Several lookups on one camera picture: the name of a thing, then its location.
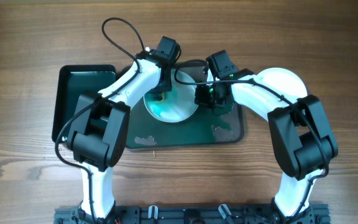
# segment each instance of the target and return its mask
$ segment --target wire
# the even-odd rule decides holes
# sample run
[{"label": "wire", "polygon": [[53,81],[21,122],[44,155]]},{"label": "wire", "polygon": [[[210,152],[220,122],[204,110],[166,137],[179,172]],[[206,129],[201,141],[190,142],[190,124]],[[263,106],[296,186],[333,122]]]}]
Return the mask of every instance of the wire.
[{"label": "wire", "polygon": [[215,83],[228,83],[228,84],[234,84],[234,83],[247,83],[247,84],[251,84],[251,85],[255,85],[255,86],[258,86],[258,87],[261,87],[269,92],[271,92],[273,95],[275,95],[277,98],[279,98],[280,100],[286,102],[288,105],[290,105],[292,107],[292,109],[294,110],[294,112],[305,122],[305,124],[307,125],[308,129],[310,130],[310,133],[311,135],[313,136],[313,139],[314,141],[316,142],[317,146],[318,146],[318,149],[320,151],[320,154],[321,154],[321,158],[323,160],[323,165],[324,165],[324,173],[323,174],[320,174],[320,175],[316,175],[316,176],[313,176],[311,177],[309,180],[308,180],[308,185],[306,187],[306,192],[302,198],[302,201],[300,202],[298,208],[295,210],[295,212],[293,213],[293,215],[287,219],[287,223],[291,223],[293,221],[295,221],[295,218],[296,216],[298,216],[298,214],[300,213],[300,210],[302,209],[303,206],[305,206],[305,203],[306,203],[306,199],[308,198],[309,196],[309,193],[310,193],[310,190],[311,190],[311,186],[313,185],[313,182],[316,180],[316,179],[320,179],[320,178],[323,178],[323,177],[326,177],[329,173],[329,165],[328,165],[328,160],[327,160],[327,157],[324,153],[324,150],[323,150],[323,146],[321,145],[321,142],[316,134],[316,131],[314,130],[314,128],[312,127],[312,125],[310,124],[310,122],[308,121],[307,117],[298,109],[294,106],[294,104],[289,101],[288,99],[285,98],[284,95],[280,95],[278,94],[276,91],[272,90],[271,88],[263,85],[263,84],[260,84],[260,83],[257,83],[253,78],[249,79],[249,80],[218,80],[218,81],[210,81],[210,82],[196,82],[196,83],[189,83],[189,82],[183,82],[183,81],[180,81],[177,77],[177,73],[179,71],[180,68],[183,68],[183,67],[186,67],[186,65],[190,65],[189,67],[193,67],[194,63],[200,63],[204,66],[208,66],[208,64],[204,61],[204,60],[200,60],[200,59],[194,59],[194,60],[188,60],[186,62],[183,62],[181,63],[180,65],[177,66],[177,69],[175,70],[175,75],[174,75],[174,78],[175,78],[175,81],[178,82],[178,83],[181,83],[183,85],[206,85],[206,84],[215,84]]},{"label": "wire", "polygon": [[179,60],[180,56],[181,56],[181,48],[179,47],[179,54],[178,54],[178,57],[175,59],[174,63],[176,63]]},{"label": "wire", "polygon": [[117,21],[121,21],[121,22],[124,22],[126,24],[128,24],[136,33],[137,37],[139,38],[139,41],[140,41],[140,44],[142,45],[142,49],[144,49],[144,45],[143,45],[143,41],[142,41],[142,38],[140,37],[139,33],[137,32],[137,30],[135,29],[135,27],[130,24],[129,22],[127,22],[126,20],[124,19],[121,19],[121,18],[117,18],[117,17],[113,17],[113,18],[109,18],[109,19],[106,19],[103,24],[102,24],[102,33],[104,35],[104,37],[110,42],[112,43],[114,46],[116,46],[119,50],[121,50],[122,52],[124,52],[126,55],[128,55],[131,59],[133,59],[133,61],[136,63],[137,65],[137,70],[135,72],[135,74],[130,78],[128,79],[128,81],[126,81],[124,84],[122,84],[119,88],[117,88],[117,90],[115,90],[114,92],[112,92],[111,94],[109,94],[108,96],[104,97],[104,98],[101,98],[97,101],[95,101],[94,103],[84,107],[82,110],[80,110],[79,112],[77,112],[76,114],[74,114],[74,116],[72,118],[70,118],[67,123],[62,127],[62,129],[60,130],[59,132],[59,135],[57,136],[56,138],[56,142],[55,142],[55,154],[56,156],[60,159],[60,161],[62,161],[64,164],[66,165],[69,165],[69,166],[72,166],[72,167],[76,167],[76,168],[79,168],[79,169],[83,169],[87,175],[88,175],[88,184],[89,184],[89,207],[91,209],[91,216],[92,216],[92,219],[93,219],[93,222],[96,224],[96,218],[95,218],[95,215],[94,215],[94,207],[93,207],[93,194],[92,194],[92,172],[81,166],[81,165],[78,165],[78,164],[74,164],[72,162],[68,162],[66,160],[64,160],[64,158],[62,157],[62,155],[60,155],[59,153],[59,142],[60,140],[62,139],[62,136],[63,136],[63,133],[67,130],[67,128],[69,126],[71,126],[71,124],[74,122],[75,119],[77,119],[79,116],[81,116],[85,111],[91,109],[91,108],[94,108],[95,106],[98,106],[99,104],[107,101],[108,99],[110,99],[110,97],[116,95],[117,93],[119,93],[128,83],[130,83],[131,81],[133,81],[133,79],[139,74],[140,72],[140,64],[139,62],[137,61],[137,59],[131,55],[128,51],[126,51],[125,49],[123,49],[122,47],[120,47],[119,45],[117,45],[113,40],[111,40],[107,34],[105,33],[104,31],[104,26],[106,25],[107,22],[109,21],[113,21],[113,20],[117,20]]}]

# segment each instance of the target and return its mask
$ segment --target wooden table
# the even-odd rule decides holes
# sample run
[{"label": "wooden table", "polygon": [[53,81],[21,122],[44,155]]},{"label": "wooden table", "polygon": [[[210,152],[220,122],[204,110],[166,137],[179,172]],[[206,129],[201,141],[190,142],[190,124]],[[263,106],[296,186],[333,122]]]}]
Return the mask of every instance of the wooden table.
[{"label": "wooden table", "polygon": [[[358,1],[6,2],[12,5],[0,6],[0,223],[51,223],[55,208],[81,201],[80,171],[58,161],[51,140],[58,71],[131,63],[102,36],[108,17],[131,21],[152,48],[163,35],[176,39],[181,60],[226,49],[239,68],[298,74],[323,102],[339,143],[330,175],[311,200],[329,204],[333,223],[358,223]],[[128,51],[140,50],[124,24],[107,30]],[[282,172],[267,123],[244,111],[249,132],[240,144],[155,157],[126,151],[114,170],[117,204],[269,203]],[[62,154],[72,159],[66,149]]]}]

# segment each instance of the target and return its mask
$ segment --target white plate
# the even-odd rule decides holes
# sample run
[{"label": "white plate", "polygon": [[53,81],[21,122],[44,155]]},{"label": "white plate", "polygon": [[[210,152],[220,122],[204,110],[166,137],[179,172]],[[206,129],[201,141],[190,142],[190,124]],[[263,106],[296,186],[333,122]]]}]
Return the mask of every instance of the white plate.
[{"label": "white plate", "polygon": [[[175,71],[171,71],[172,91],[163,93],[163,100],[151,100],[144,97],[147,111],[157,120],[177,123],[189,118],[198,108],[194,103],[196,86],[183,85],[174,79]],[[178,71],[177,77],[184,82],[195,82],[188,74]]]}]

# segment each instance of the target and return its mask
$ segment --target tabletop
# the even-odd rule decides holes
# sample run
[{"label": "tabletop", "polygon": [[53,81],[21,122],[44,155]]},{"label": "tabletop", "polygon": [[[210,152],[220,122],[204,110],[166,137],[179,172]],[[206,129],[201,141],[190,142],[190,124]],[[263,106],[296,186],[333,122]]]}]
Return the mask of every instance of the tabletop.
[{"label": "tabletop", "polygon": [[[358,223],[358,1],[339,0],[0,0],[0,223],[51,223],[55,208],[80,203],[80,171],[57,159],[51,140],[58,72],[132,63],[103,37],[109,17],[133,23],[151,48],[163,35],[177,40],[181,60],[225,49],[239,68],[298,74],[339,144],[311,201],[328,203],[333,223]],[[129,52],[140,50],[125,24],[106,29]],[[268,124],[243,110],[248,132],[238,144],[125,151],[114,168],[117,205],[269,203],[282,171]]]}]

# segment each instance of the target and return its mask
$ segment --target black joint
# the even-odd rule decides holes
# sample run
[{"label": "black joint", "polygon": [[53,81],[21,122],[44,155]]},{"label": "black joint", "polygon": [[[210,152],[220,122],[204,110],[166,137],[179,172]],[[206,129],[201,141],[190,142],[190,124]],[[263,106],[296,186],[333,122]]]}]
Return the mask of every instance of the black joint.
[{"label": "black joint", "polygon": [[213,109],[215,115],[230,112],[232,102],[231,87],[226,83],[198,85],[196,87],[195,103]]},{"label": "black joint", "polygon": [[337,156],[338,145],[323,105],[313,95],[299,99],[292,106],[269,112],[268,123],[277,163],[286,175],[301,180],[314,170],[323,169],[324,161],[312,133],[309,131],[298,135],[296,126],[304,121],[296,115],[295,110],[305,111],[305,117],[318,135],[328,163]]},{"label": "black joint", "polygon": [[238,72],[237,67],[233,64],[225,50],[221,50],[206,58],[208,67],[213,77],[220,80],[230,79],[230,75]]},{"label": "black joint", "polygon": [[150,52],[142,51],[137,54],[138,59],[145,59],[155,63],[161,68],[160,80],[155,88],[149,93],[163,93],[172,90],[171,69],[179,53],[180,46],[177,42],[168,37],[162,37],[156,50]]},{"label": "black joint", "polygon": [[[75,113],[99,98],[97,93],[82,94]],[[75,119],[67,139],[74,160],[91,164],[100,172],[115,166],[126,145],[130,111],[124,103],[108,100]]]}]

